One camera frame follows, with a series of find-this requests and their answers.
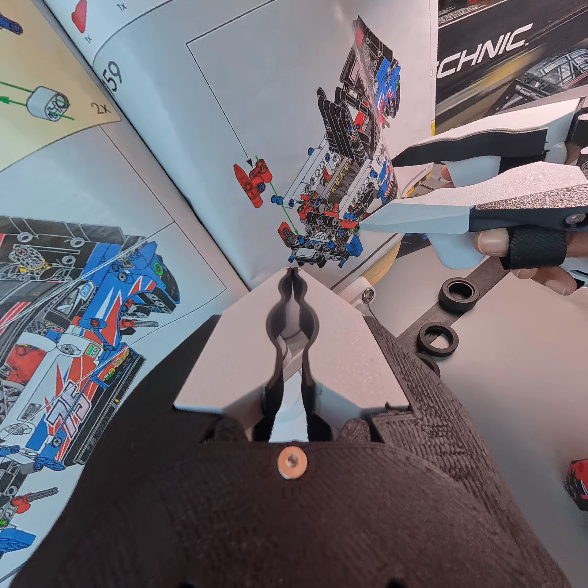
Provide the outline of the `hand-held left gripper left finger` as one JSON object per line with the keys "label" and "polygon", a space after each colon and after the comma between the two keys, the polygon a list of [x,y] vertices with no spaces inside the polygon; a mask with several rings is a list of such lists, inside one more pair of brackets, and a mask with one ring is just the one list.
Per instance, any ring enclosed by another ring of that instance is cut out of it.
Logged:
{"label": "hand-held left gripper left finger", "polygon": [[174,407],[237,420],[269,440],[283,400],[284,365],[292,359],[282,333],[294,273],[282,269],[235,302],[213,332]]}

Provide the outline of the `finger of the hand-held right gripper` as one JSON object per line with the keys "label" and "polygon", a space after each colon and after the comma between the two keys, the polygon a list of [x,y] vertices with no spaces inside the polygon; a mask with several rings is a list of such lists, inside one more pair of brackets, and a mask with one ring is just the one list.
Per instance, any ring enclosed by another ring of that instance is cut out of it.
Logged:
{"label": "finger of the hand-held right gripper", "polygon": [[587,178],[577,166],[532,163],[474,185],[395,199],[363,220],[360,227],[384,233],[464,233],[466,215],[474,205],[581,184],[587,184]]}
{"label": "finger of the hand-held right gripper", "polygon": [[564,145],[580,98],[503,111],[453,128],[409,146],[392,160],[394,167],[457,162],[483,156],[534,158],[562,164]]}

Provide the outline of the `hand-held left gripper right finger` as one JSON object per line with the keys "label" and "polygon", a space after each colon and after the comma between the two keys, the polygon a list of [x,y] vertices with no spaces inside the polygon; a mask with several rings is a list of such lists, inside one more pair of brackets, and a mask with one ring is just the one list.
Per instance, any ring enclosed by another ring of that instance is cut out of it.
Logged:
{"label": "hand-held left gripper right finger", "polygon": [[302,400],[309,441],[330,440],[349,419],[409,401],[364,315],[301,269],[294,270],[302,355]]}

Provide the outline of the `building instruction booklet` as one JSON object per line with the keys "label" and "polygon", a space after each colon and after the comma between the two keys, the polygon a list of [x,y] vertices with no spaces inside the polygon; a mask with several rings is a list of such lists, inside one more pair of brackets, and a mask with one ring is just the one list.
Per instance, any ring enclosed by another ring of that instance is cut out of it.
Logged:
{"label": "building instruction booklet", "polygon": [[1,1],[1,587],[140,379],[303,265],[398,251],[363,220],[430,165],[433,1]]}

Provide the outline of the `toy brick race car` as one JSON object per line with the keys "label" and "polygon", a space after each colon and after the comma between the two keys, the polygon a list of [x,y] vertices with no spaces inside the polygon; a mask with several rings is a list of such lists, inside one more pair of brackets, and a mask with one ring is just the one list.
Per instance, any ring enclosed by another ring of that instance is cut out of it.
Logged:
{"label": "toy brick race car", "polygon": [[570,462],[566,472],[566,489],[577,507],[587,511],[587,458]]}

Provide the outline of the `person's right hand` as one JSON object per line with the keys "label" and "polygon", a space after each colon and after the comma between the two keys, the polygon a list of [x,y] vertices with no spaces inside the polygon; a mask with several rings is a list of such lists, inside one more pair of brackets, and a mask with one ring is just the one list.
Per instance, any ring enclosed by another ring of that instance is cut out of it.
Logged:
{"label": "person's right hand", "polygon": [[[566,142],[566,158],[564,164],[571,165],[577,163],[578,158],[587,155],[587,148],[581,147],[574,142]],[[503,158],[499,164],[499,173],[518,168],[523,165],[535,163],[537,158]],[[566,233],[567,257],[575,259],[587,258],[587,232]],[[509,252],[510,237],[507,229],[491,229],[488,231],[477,232],[474,237],[474,247],[476,250],[486,256],[501,257]],[[568,296],[577,291],[580,287],[580,281],[587,281],[587,278],[578,280],[570,274],[565,268],[543,267],[543,268],[525,268],[511,269],[511,273],[518,279],[533,280],[549,290],[559,295]]]}

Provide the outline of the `race car set box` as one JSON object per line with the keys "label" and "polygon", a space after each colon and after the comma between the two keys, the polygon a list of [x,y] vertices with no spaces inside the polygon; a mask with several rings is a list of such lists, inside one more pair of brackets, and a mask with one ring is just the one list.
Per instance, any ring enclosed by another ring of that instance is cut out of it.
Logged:
{"label": "race car set box", "polygon": [[436,133],[587,84],[587,1],[439,1]]}

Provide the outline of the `black flat strip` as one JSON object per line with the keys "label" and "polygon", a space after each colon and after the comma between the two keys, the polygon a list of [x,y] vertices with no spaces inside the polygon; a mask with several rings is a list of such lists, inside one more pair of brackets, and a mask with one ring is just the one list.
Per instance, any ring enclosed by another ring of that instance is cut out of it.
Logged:
{"label": "black flat strip", "polygon": [[[473,286],[475,302],[477,304],[497,283],[506,275],[507,270],[502,268],[501,262],[497,258],[488,258],[475,268],[465,278],[452,278],[451,282],[466,282]],[[437,301],[428,311],[419,319],[410,325],[404,332],[398,336],[398,340],[410,349],[417,348],[417,335],[421,327],[427,323],[434,323],[444,326],[452,326],[466,311],[452,310],[445,308],[443,303]]]}

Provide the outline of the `white book stand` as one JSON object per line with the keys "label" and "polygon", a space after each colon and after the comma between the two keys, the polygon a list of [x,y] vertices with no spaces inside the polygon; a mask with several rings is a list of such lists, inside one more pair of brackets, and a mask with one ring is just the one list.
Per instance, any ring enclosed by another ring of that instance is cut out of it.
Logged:
{"label": "white book stand", "polygon": [[[377,262],[372,264],[363,274],[372,287],[386,275],[400,250],[401,243],[398,242],[393,248],[383,255]],[[279,408],[272,432],[270,443],[285,442],[306,442],[308,434],[306,429],[306,412],[302,401],[301,371],[292,372],[290,378],[285,381],[283,400]]]}

